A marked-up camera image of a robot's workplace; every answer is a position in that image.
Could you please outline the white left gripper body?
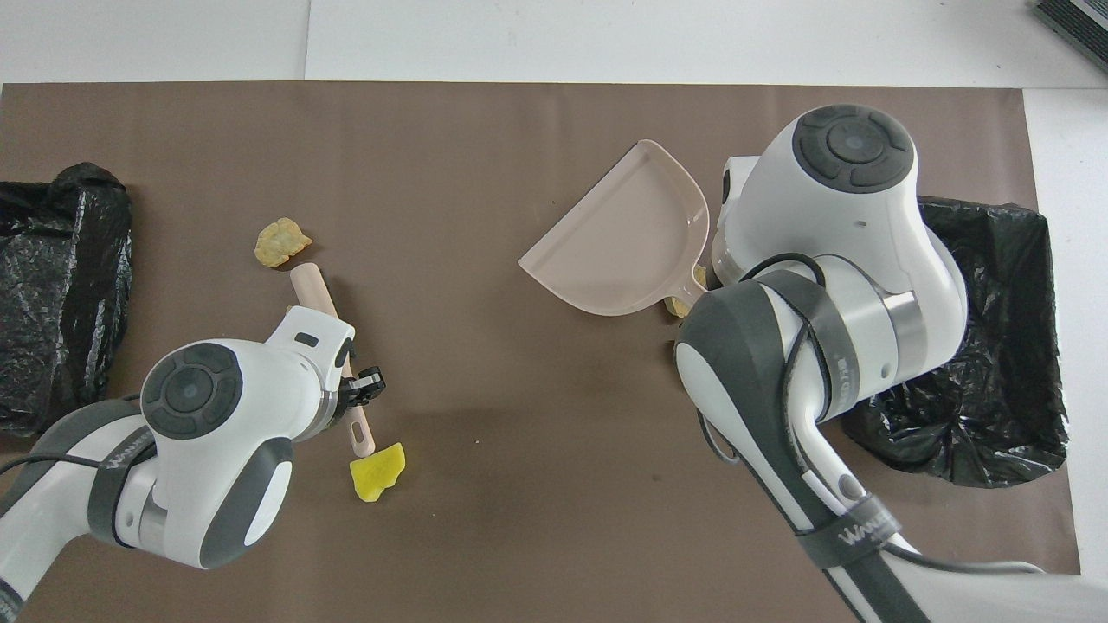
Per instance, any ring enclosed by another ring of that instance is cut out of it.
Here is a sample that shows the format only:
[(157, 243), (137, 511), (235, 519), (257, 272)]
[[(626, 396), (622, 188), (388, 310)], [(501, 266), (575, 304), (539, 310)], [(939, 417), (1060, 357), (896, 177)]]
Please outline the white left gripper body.
[(351, 324), (316, 309), (289, 309), (265, 344), (300, 355), (316, 371), (321, 390), (338, 391), (353, 338)]

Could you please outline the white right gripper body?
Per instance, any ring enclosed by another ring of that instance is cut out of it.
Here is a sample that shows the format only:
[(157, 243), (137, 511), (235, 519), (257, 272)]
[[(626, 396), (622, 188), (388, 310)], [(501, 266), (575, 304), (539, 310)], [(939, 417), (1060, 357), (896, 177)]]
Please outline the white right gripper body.
[(728, 159), (724, 168), (724, 205), (717, 219), (710, 261), (715, 280), (728, 286), (741, 280), (747, 273), (767, 259), (767, 255), (752, 245), (747, 229), (741, 229), (743, 218), (739, 210), (743, 186), (757, 167), (759, 155), (738, 155)]

